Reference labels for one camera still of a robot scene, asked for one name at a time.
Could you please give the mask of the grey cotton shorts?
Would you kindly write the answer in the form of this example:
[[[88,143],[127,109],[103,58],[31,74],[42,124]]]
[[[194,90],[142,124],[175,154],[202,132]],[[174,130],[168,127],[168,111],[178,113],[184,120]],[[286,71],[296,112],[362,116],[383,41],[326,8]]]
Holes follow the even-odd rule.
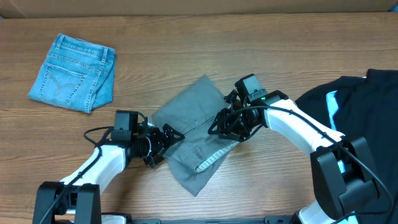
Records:
[[[185,136],[167,149],[164,157],[177,182],[193,196],[238,145],[237,141],[208,134],[216,114],[225,107],[222,93],[204,75],[151,116],[156,127],[169,124]]]

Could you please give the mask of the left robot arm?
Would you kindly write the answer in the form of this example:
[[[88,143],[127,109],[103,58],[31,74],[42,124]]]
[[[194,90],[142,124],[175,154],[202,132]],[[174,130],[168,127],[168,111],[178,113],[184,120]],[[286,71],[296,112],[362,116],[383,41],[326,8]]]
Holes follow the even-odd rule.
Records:
[[[72,223],[133,223],[126,213],[103,213],[101,194],[134,158],[155,167],[164,153],[185,136],[164,124],[156,128],[138,111],[117,110],[114,126],[93,143],[90,158],[59,182],[43,182],[37,190],[33,222],[56,223],[57,215],[72,214]]]

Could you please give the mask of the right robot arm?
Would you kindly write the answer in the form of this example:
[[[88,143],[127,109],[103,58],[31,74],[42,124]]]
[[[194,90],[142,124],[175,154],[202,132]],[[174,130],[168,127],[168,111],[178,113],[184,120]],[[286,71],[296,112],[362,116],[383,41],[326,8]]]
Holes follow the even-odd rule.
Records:
[[[221,139],[244,142],[261,128],[287,138],[309,157],[315,201],[291,217],[266,218],[274,223],[333,223],[353,218],[381,196],[365,138],[348,139],[301,111],[279,90],[267,92],[254,74],[239,79],[224,97],[208,129]]]

